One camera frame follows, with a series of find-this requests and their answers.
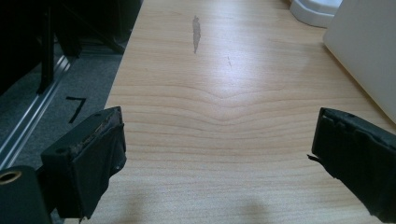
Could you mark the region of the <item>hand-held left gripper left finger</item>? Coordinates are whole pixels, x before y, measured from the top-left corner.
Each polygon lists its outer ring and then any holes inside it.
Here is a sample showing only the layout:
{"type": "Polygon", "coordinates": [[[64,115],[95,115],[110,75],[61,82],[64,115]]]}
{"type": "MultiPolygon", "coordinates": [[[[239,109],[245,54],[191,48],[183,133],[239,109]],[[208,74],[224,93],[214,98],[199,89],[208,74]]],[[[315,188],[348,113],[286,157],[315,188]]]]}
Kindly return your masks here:
{"type": "Polygon", "coordinates": [[[110,177],[127,161],[123,127],[120,107],[104,109],[41,153],[44,171],[55,185],[60,217],[92,216],[110,177]]]}

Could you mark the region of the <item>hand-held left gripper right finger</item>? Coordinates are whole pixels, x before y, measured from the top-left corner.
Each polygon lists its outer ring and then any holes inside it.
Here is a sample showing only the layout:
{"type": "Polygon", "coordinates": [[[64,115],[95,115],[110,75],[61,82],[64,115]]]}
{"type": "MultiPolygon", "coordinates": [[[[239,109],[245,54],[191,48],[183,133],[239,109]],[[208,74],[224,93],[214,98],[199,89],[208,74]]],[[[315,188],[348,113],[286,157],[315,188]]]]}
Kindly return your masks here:
{"type": "Polygon", "coordinates": [[[396,134],[322,107],[308,159],[340,180],[372,216],[396,223],[396,134]]]}

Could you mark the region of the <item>white flat board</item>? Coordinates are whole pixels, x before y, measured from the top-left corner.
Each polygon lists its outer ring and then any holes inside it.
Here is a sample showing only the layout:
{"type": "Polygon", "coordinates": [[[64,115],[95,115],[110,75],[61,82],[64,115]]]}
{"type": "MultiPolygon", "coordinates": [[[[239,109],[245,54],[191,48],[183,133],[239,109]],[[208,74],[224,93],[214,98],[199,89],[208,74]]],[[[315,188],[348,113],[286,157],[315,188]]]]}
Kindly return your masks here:
{"type": "Polygon", "coordinates": [[[396,123],[396,0],[343,0],[323,41],[396,123]]]}

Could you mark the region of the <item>black metal stand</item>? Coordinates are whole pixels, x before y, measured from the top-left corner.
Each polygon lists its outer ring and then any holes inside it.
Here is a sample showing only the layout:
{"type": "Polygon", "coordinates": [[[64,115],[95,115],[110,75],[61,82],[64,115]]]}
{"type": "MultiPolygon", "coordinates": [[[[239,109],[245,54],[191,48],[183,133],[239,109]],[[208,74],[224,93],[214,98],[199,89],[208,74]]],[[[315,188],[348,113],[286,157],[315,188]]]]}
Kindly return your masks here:
{"type": "Polygon", "coordinates": [[[53,80],[54,43],[67,56],[81,52],[91,35],[117,53],[132,32],[143,0],[0,0],[0,95],[37,65],[38,92],[53,80]]]}

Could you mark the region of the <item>white round container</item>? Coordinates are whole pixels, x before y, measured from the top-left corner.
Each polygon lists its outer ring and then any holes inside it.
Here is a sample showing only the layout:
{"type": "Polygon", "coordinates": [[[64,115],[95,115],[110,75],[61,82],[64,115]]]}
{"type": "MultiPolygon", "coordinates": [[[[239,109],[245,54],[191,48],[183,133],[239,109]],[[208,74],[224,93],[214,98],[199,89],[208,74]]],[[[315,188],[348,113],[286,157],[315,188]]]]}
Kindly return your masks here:
{"type": "Polygon", "coordinates": [[[300,22],[327,28],[343,0],[291,0],[290,12],[300,22]]]}

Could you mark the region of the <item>aluminium floor rail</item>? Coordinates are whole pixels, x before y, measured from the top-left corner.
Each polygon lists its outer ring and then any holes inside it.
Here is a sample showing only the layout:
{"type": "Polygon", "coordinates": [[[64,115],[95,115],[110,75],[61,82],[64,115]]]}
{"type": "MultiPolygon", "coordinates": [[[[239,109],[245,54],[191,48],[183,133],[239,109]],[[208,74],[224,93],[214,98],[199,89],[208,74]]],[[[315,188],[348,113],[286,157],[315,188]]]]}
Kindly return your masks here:
{"type": "Polygon", "coordinates": [[[66,56],[59,59],[54,68],[53,82],[43,93],[35,96],[17,125],[12,129],[6,140],[0,144],[0,170],[7,169],[18,158],[74,60],[74,58],[67,58],[66,56]]]}

